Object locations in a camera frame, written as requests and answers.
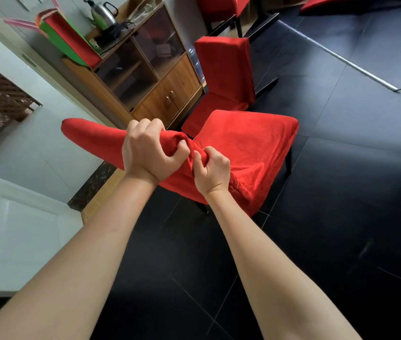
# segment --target electric kettle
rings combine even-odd
[[[93,0],[84,0],[84,2],[89,4],[90,13],[92,13],[93,20],[99,29],[111,30],[117,25],[115,17],[118,15],[118,9],[113,4],[109,2],[96,4]],[[115,14],[106,7],[107,4],[115,9]]]

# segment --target hand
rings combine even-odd
[[[209,194],[213,191],[228,191],[230,182],[230,160],[213,147],[203,149],[209,157],[204,167],[199,152],[194,151],[193,173],[198,191]]]
[[[177,151],[166,156],[160,143],[164,131],[160,119],[132,120],[122,147],[125,174],[153,183],[155,186],[177,171],[190,154],[185,140],[178,143]]]

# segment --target black marble baseboard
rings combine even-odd
[[[83,211],[95,194],[103,187],[106,181],[114,174],[117,168],[103,161],[97,170],[68,202],[68,206],[76,211]]]

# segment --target forearm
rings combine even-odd
[[[88,339],[154,189],[124,177],[96,216],[0,310],[0,338]]]
[[[206,196],[225,234],[266,339],[359,339],[324,292],[245,214],[227,191]]]

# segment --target water bottle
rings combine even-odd
[[[191,62],[194,64],[194,69],[196,70],[197,76],[201,83],[205,82],[205,76],[203,76],[202,67],[200,66],[199,58],[197,57],[196,50],[194,47],[188,49],[188,55],[191,58]]]

